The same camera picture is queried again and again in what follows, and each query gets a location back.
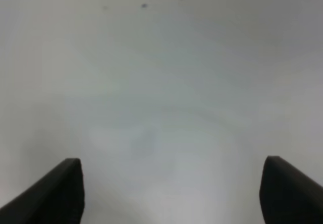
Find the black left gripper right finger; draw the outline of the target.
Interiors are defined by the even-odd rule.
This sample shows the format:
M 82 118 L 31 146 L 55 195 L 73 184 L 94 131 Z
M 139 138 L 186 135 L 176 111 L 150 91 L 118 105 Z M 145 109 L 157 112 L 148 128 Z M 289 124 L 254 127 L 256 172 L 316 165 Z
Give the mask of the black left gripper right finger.
M 279 156 L 264 162 L 259 200 L 265 223 L 322 223 L 322 186 Z

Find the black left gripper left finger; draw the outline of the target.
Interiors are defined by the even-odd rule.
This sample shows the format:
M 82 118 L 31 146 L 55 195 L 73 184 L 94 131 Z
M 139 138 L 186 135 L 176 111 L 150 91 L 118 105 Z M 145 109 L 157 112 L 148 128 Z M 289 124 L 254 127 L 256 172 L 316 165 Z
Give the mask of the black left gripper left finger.
M 81 160 L 67 158 L 1 208 L 1 223 L 80 223 L 85 208 Z

